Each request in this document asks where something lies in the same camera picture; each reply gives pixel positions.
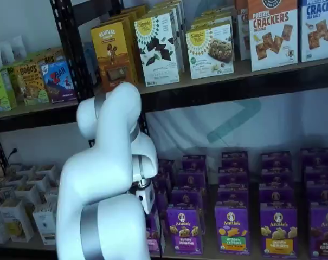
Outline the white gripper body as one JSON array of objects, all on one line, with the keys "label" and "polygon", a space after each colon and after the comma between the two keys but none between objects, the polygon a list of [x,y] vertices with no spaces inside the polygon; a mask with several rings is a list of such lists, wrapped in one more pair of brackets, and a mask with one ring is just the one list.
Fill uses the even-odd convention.
[{"label": "white gripper body", "polygon": [[155,192],[153,186],[138,188],[136,196],[140,200],[144,212],[149,215],[155,202]]}]

